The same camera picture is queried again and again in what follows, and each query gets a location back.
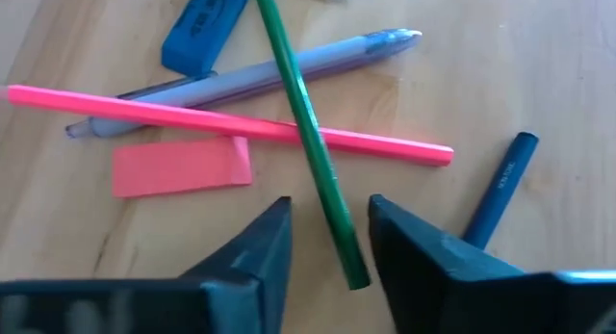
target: light blue pen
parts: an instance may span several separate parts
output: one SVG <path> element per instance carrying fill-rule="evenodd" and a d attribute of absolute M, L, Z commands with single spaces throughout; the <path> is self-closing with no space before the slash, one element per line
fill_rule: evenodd
<path fill-rule="evenodd" d="M 415 46 L 422 33 L 407 29 L 374 32 L 321 46 L 297 54 L 304 79 L 317 79 L 389 58 Z M 207 110 L 216 105 L 247 98 L 282 86 L 274 61 L 251 65 L 219 76 L 186 78 L 120 98 L 140 102 Z M 133 122 L 89 117 L 66 126 L 71 138 L 108 138 L 133 131 L 142 125 Z"/>

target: pink pencil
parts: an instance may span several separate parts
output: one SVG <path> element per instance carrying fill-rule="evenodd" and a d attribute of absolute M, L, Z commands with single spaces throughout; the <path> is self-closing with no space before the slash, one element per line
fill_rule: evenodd
<path fill-rule="evenodd" d="M 167 107 L 61 90 L 11 85 L 6 96 L 14 105 L 179 127 L 230 136 L 300 143 L 292 123 Z M 447 166 L 453 149 L 418 141 L 320 128 L 331 149 L 402 159 L 428 166 Z"/>

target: wooden surface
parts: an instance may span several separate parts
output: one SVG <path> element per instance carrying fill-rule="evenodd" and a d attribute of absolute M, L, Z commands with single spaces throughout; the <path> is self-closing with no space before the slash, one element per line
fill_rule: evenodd
<path fill-rule="evenodd" d="M 159 51 L 186 1 L 0 0 L 0 80 L 113 95 L 175 78 Z M 459 234 L 509 141 L 529 130 L 538 151 L 488 250 L 527 270 L 616 267 L 616 0 L 277 1 L 297 50 L 384 28 L 425 35 L 394 61 L 309 85 L 322 126 L 456 150 L 438 169 L 334 153 L 369 259 L 371 193 Z M 215 68 L 270 57 L 250 0 Z M 282 92 L 222 110 L 292 119 Z M 253 142 L 248 188 L 118 200 L 114 147 L 201 135 L 69 141 L 63 127 L 78 118 L 0 106 L 2 279 L 174 276 L 291 195 L 284 331 L 393 330 L 378 283 L 347 291 L 299 148 Z"/>

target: pen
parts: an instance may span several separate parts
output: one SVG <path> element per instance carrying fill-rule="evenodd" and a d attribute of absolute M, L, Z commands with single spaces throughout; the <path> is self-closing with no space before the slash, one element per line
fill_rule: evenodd
<path fill-rule="evenodd" d="M 317 186 L 321 206 L 343 265 L 348 287 L 358 290 L 370 285 L 370 275 L 357 241 L 353 221 L 338 185 L 334 167 L 319 132 L 317 117 L 299 71 L 293 49 L 287 40 L 274 0 L 257 0 L 268 32 L 271 50 L 297 122 L 301 143 Z"/>
<path fill-rule="evenodd" d="M 516 191 L 539 139 L 521 132 L 509 145 L 504 158 L 481 198 L 462 240 L 484 249 Z"/>
<path fill-rule="evenodd" d="M 299 67 L 306 79 L 340 73 L 389 58 L 415 46 L 422 33 L 406 29 L 391 29 L 370 33 L 317 47 L 297 55 Z M 139 90 L 119 96 L 140 102 L 175 107 L 208 110 L 217 105 L 237 101 L 282 85 L 274 61 L 255 64 L 219 76 L 186 78 L 163 84 L 151 90 Z M 91 116 L 87 120 L 66 126 L 71 138 L 108 138 L 133 131 L 141 124 Z"/>

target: black plastic object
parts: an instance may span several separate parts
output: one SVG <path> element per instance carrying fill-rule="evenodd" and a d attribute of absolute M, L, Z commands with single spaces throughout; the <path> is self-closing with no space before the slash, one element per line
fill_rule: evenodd
<path fill-rule="evenodd" d="M 369 205 L 398 333 L 616 333 L 616 273 L 525 274 L 401 209 Z"/>
<path fill-rule="evenodd" d="M 0 284 L 1 334 L 279 333 L 291 199 L 176 279 Z"/>

